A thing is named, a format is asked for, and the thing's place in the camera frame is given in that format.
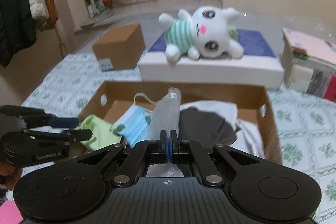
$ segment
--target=plush toy ear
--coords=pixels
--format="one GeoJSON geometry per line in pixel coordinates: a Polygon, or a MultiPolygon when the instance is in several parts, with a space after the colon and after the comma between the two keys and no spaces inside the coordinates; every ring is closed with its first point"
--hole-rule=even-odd
{"type": "Polygon", "coordinates": [[[238,12],[235,8],[230,7],[227,9],[223,9],[222,14],[229,21],[229,20],[237,19],[240,15],[240,12],[238,12]]]}

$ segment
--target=green cloth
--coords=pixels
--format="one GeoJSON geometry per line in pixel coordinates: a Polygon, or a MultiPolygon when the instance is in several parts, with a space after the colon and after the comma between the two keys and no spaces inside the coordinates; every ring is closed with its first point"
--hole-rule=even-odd
{"type": "Polygon", "coordinates": [[[230,34],[230,37],[236,41],[238,41],[238,31],[237,31],[237,28],[233,25],[228,25],[227,26],[228,29],[229,29],[229,34],[230,34]]]}
{"type": "Polygon", "coordinates": [[[90,129],[92,138],[81,141],[88,150],[98,150],[114,143],[120,143],[121,136],[114,134],[118,126],[108,123],[95,115],[90,115],[76,129],[90,129]]]}
{"type": "Polygon", "coordinates": [[[190,22],[187,20],[175,19],[173,26],[164,32],[166,44],[176,45],[181,54],[186,53],[193,45],[193,37],[190,31],[190,22]]]}

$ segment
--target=pink cheek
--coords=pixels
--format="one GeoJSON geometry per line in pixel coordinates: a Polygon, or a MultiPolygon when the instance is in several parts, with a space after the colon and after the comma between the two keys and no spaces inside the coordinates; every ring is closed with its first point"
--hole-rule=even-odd
{"type": "Polygon", "coordinates": [[[201,34],[205,34],[205,32],[207,31],[207,28],[205,27],[205,25],[202,25],[199,31],[201,32],[201,34]]]}

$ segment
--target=stuffed bunny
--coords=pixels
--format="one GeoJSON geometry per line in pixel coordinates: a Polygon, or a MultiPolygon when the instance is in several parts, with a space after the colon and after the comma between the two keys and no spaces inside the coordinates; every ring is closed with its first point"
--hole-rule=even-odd
{"type": "Polygon", "coordinates": [[[228,22],[238,18],[234,8],[220,9],[202,6],[191,16],[180,9],[178,19],[169,14],[161,14],[159,24],[164,29],[166,56],[169,62],[176,62],[182,54],[198,60],[216,58],[227,52],[233,58],[243,56],[243,47],[230,37],[228,22]]]}

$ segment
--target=mask ear loop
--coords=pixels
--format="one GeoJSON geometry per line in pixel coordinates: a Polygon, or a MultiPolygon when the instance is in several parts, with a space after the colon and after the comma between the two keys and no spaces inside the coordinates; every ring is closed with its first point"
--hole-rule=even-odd
{"type": "Polygon", "coordinates": [[[152,105],[155,105],[155,106],[156,106],[156,104],[157,104],[157,102],[154,102],[154,101],[152,101],[151,99],[149,99],[148,96],[145,95],[144,93],[137,93],[137,94],[134,96],[134,99],[133,99],[133,105],[136,105],[136,103],[135,103],[135,99],[136,99],[137,96],[144,97],[144,98],[147,100],[147,102],[149,102],[149,103],[152,104],[152,105]]]}

